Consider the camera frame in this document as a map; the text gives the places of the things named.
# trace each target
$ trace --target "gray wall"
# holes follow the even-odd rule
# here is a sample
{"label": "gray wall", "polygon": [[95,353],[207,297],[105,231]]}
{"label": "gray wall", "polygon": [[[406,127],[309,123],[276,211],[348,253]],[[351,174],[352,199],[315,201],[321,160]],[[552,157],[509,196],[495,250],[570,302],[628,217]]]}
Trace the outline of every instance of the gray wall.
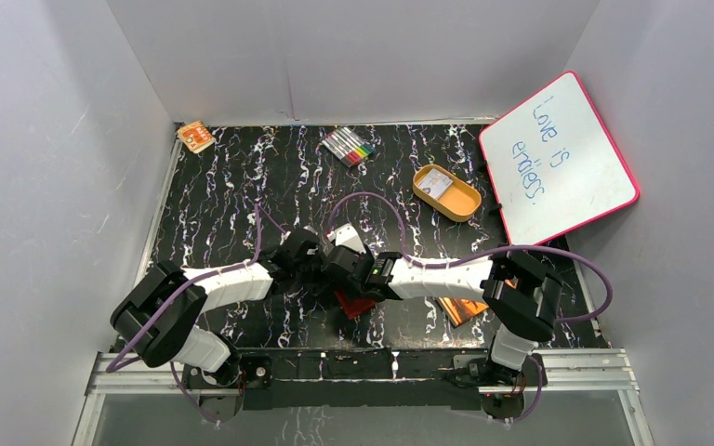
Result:
{"label": "gray wall", "polygon": [[172,131],[104,1],[0,1],[0,445],[72,440]]}
{"label": "gray wall", "polygon": [[714,444],[714,2],[604,0],[568,68],[641,185],[572,246],[616,286],[602,322],[656,441]]}
{"label": "gray wall", "polygon": [[498,115],[559,74],[599,0],[109,0],[175,121]]}

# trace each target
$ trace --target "yellow container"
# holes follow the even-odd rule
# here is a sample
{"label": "yellow container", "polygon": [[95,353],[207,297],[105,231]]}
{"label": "yellow container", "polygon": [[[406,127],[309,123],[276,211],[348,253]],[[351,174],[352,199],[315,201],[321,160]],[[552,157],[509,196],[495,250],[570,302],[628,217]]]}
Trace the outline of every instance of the yellow container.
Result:
{"label": "yellow container", "polygon": [[[453,180],[453,184],[439,197],[439,200],[431,197],[417,186],[431,169],[436,169]],[[458,223],[469,220],[478,210],[483,200],[480,193],[472,186],[436,164],[424,165],[423,168],[417,171],[414,179],[412,179],[412,191],[424,202],[433,206],[434,209]]]}

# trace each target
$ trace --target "marble pattern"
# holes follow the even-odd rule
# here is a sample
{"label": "marble pattern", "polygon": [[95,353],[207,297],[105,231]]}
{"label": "marble pattern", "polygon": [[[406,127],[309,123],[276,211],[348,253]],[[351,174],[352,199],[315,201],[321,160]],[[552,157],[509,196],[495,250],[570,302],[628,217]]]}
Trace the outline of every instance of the marble pattern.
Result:
{"label": "marble pattern", "polygon": [[[408,223],[409,249],[416,256],[460,257],[506,241],[498,215],[487,212],[493,193],[477,141],[481,125],[376,125],[353,129],[377,148],[347,169],[319,141],[331,126],[213,127],[217,146],[199,154],[183,149],[165,203],[152,260],[172,259],[190,268],[228,265],[249,258],[257,236],[258,201],[287,228],[310,226],[323,233],[335,203],[350,192],[369,190],[396,203]],[[439,164],[480,191],[483,205],[457,224],[433,211],[412,192],[413,174]],[[381,203],[362,198],[341,211],[376,251],[395,251],[399,230]],[[263,244],[281,233],[264,220]],[[551,243],[566,247],[564,239]],[[586,312],[571,261],[541,257],[566,279],[561,313]],[[490,311],[453,328],[434,298],[388,301],[359,318],[347,319],[334,298],[315,300],[301,291],[259,302],[217,308],[203,315],[203,328],[220,331],[237,347],[251,348],[478,348],[498,327]],[[605,347],[589,322],[563,325],[551,347]]]}

